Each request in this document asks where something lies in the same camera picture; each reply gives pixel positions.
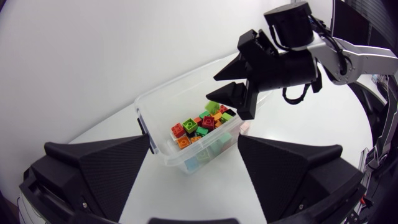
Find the clear plastic container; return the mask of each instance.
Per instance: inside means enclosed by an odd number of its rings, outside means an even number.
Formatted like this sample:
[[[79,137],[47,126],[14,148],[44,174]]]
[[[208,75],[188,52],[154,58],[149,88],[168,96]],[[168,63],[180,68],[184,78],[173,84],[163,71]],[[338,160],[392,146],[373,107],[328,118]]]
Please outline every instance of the clear plastic container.
[[[236,56],[237,54],[232,54],[197,68],[142,94],[135,100],[134,106],[141,128],[149,133],[152,151],[166,166],[179,167],[188,174],[195,172],[235,144],[239,133],[247,130],[249,123],[236,115],[182,150],[170,135],[171,127],[183,123],[188,118],[194,119],[205,111],[205,105],[208,103],[206,94],[233,82],[215,81],[213,76]],[[257,109],[264,104],[268,94],[269,92],[259,94]]]

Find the green lego brick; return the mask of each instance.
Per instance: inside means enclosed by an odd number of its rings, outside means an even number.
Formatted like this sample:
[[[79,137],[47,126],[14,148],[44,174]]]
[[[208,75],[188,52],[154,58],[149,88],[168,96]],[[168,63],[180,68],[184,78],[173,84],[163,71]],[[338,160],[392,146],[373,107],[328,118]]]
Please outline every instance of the green lego brick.
[[[232,118],[231,115],[229,115],[228,113],[223,113],[223,115],[221,115],[221,122],[225,123],[227,121],[229,121]]]
[[[229,144],[232,140],[232,135],[230,133],[224,133],[219,139],[218,142],[224,147]]]
[[[188,134],[191,134],[198,128],[198,124],[191,118],[184,121],[184,123],[182,123],[182,126],[184,127],[184,129],[187,131]]]
[[[210,114],[216,114],[220,108],[220,104],[214,101],[209,101],[209,103],[205,106],[205,109],[210,112]]]
[[[200,119],[203,119],[205,116],[209,116],[209,115],[210,115],[209,111],[205,111],[202,114],[200,114],[199,117],[200,117]]]
[[[202,136],[202,137],[207,135],[208,132],[209,132],[209,130],[207,130],[206,128],[203,128],[203,127],[198,127],[198,129],[197,129],[197,135]]]
[[[214,156],[218,156],[221,153],[221,148],[222,148],[222,145],[218,141],[213,142],[209,146],[209,149],[213,152]]]
[[[200,151],[197,154],[197,159],[198,159],[199,162],[207,162],[207,161],[209,161],[210,156],[209,156],[209,153],[208,153],[207,149],[204,149],[204,150]]]

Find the pile of toy blocks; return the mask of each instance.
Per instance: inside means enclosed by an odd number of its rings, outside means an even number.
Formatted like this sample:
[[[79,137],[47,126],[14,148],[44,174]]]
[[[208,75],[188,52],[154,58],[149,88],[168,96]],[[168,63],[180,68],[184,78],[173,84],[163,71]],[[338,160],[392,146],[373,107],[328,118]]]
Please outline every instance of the pile of toy blocks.
[[[195,119],[189,118],[182,125],[178,123],[172,127],[172,139],[178,144],[180,149],[191,145],[236,115],[233,110],[224,105],[220,106],[214,101],[210,101],[205,106],[205,109],[206,111],[200,114],[199,117]]]

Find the duplo block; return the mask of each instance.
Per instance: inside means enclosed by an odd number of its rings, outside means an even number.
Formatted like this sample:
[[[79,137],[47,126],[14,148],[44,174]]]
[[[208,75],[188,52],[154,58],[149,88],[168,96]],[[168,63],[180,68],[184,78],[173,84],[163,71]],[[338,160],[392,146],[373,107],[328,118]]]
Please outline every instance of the duplo block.
[[[174,127],[172,127],[172,132],[175,137],[179,138],[185,134],[184,128],[180,123],[176,124]]]
[[[196,122],[199,126],[201,126],[201,118],[200,117],[195,118],[194,122]]]
[[[203,127],[198,127],[198,129],[197,129],[197,135],[201,136],[201,137],[207,135],[208,132],[209,132],[209,130],[207,130],[206,128],[203,128]]]
[[[226,110],[223,114],[225,114],[225,113],[228,113],[231,116],[235,116],[236,115],[236,113],[233,110],[231,110],[231,109]]]
[[[217,122],[214,124],[214,127],[215,127],[215,128],[218,128],[218,127],[220,127],[222,124],[223,124],[223,123],[221,123],[221,121],[217,121]]]
[[[214,117],[212,116],[205,116],[203,121],[201,122],[201,126],[203,128],[213,130],[214,129]]]
[[[193,131],[192,133],[187,133],[188,138],[195,137],[195,132]]]
[[[192,132],[194,132],[198,128],[198,124],[194,120],[192,120],[191,118],[186,120],[186,121],[184,121],[184,123],[182,123],[182,126],[187,131],[187,133],[189,133],[189,134],[191,134]]]
[[[232,141],[232,135],[230,133],[224,133],[217,141],[221,145],[221,150],[224,151],[229,148]]]
[[[196,156],[194,156],[191,159],[187,159],[185,161],[185,165],[186,165],[188,171],[194,171],[195,169],[197,169],[199,167],[199,162],[198,162]]]
[[[214,114],[214,115],[211,115],[211,116],[214,117],[214,120],[215,120],[215,121],[218,121],[218,120],[221,119],[221,116],[222,116],[222,115],[223,115],[222,113],[217,112],[217,114]]]
[[[205,116],[209,116],[209,115],[210,115],[209,111],[205,111],[205,112],[203,112],[203,113],[201,113],[201,114],[199,115],[199,118],[200,118],[200,119],[203,119]]]
[[[220,108],[220,104],[214,101],[209,101],[209,103],[205,106],[205,109],[209,111],[210,114],[216,114]]]
[[[189,141],[189,138],[187,136],[182,136],[179,139],[177,139],[177,144],[180,147],[180,149],[183,149],[191,145],[191,142]]]
[[[213,142],[209,147],[208,147],[214,156],[218,156],[221,153],[221,145],[218,141]]]
[[[218,110],[218,112],[220,112],[221,114],[223,114],[225,111],[227,111],[228,110],[228,108],[226,107],[226,106],[224,106],[224,105],[221,105],[220,106],[220,109]]]
[[[191,142],[194,143],[195,141],[201,139],[201,136],[191,138]]]
[[[210,156],[209,156],[209,153],[208,153],[207,149],[204,149],[204,150],[200,151],[197,154],[197,159],[198,159],[199,162],[207,162],[207,161],[209,161],[210,160]]]
[[[221,122],[225,123],[225,122],[229,121],[231,118],[232,118],[232,116],[225,112],[221,116]]]

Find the white table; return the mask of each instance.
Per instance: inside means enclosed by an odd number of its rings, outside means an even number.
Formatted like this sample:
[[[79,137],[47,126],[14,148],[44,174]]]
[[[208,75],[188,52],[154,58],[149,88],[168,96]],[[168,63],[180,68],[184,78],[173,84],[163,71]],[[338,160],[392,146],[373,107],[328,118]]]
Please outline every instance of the white table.
[[[342,158],[357,167],[361,151],[373,144],[368,119],[350,88],[333,85],[323,69],[321,72],[323,89],[317,94],[309,90],[299,105],[287,104],[282,90],[273,91],[257,111],[249,135],[315,146],[341,144]],[[296,98],[302,88],[288,88],[287,95]],[[131,105],[71,143],[139,134],[141,130]],[[120,222],[147,223],[151,217],[180,220],[235,217],[241,223],[266,222],[236,146],[192,175],[163,166],[148,152]]]

